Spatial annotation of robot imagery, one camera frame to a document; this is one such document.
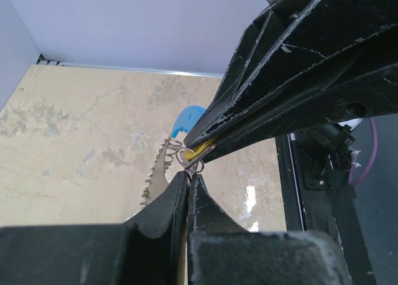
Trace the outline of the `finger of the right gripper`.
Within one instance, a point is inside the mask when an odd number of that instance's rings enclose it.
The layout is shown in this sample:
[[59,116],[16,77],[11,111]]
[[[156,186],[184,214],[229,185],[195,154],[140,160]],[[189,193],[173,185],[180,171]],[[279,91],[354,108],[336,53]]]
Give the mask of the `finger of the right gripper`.
[[292,77],[391,27],[397,27],[397,0],[276,0],[244,31],[213,101],[185,145],[194,148],[211,139],[199,132],[209,110],[227,104],[242,87],[265,75],[266,63],[277,64],[276,51],[305,49],[303,60],[297,52],[287,58]]
[[294,52],[303,60],[304,48],[285,46],[265,75],[209,110],[199,132],[216,147],[205,162],[301,129],[397,113],[397,27],[289,77]]

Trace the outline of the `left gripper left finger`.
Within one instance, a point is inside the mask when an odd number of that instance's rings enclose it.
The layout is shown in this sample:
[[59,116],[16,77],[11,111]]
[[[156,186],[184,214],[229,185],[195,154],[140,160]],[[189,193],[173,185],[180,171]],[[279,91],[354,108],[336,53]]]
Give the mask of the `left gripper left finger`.
[[183,284],[188,175],[124,223],[1,228],[2,284]]

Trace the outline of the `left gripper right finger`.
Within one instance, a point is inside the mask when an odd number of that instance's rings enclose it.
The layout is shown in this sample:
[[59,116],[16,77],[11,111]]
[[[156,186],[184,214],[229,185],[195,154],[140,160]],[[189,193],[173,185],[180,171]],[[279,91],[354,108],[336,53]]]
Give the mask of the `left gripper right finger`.
[[317,231],[250,232],[194,175],[188,197],[189,284],[344,284],[345,263]]

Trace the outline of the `blue grey keyring with rings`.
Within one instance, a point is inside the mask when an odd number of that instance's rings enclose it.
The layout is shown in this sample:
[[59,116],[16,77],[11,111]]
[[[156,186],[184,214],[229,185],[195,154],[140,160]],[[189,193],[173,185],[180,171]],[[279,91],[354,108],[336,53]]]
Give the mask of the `blue grey keyring with rings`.
[[204,169],[197,156],[188,160],[184,152],[193,150],[175,140],[179,132],[190,131],[204,114],[201,106],[188,106],[177,117],[172,132],[164,139],[146,180],[141,210],[122,223],[153,238],[168,227],[180,228],[187,222],[187,202],[191,181]]

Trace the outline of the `small yellow key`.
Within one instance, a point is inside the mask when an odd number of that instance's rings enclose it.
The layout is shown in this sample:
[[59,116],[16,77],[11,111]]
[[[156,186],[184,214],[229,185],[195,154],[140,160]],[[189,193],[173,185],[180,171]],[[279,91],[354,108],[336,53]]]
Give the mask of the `small yellow key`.
[[212,145],[216,142],[216,138],[209,139],[207,142],[201,143],[199,146],[193,148],[192,150],[189,150],[189,148],[186,148],[183,152],[183,157],[191,161],[194,158],[202,155],[205,151],[209,150]]

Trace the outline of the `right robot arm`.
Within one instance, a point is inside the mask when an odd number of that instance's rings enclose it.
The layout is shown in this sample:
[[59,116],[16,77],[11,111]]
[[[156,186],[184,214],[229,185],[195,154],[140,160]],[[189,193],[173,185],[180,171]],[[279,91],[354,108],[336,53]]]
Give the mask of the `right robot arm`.
[[267,0],[213,101],[188,133],[210,162],[294,132],[320,159],[352,143],[348,121],[397,113],[397,0]]

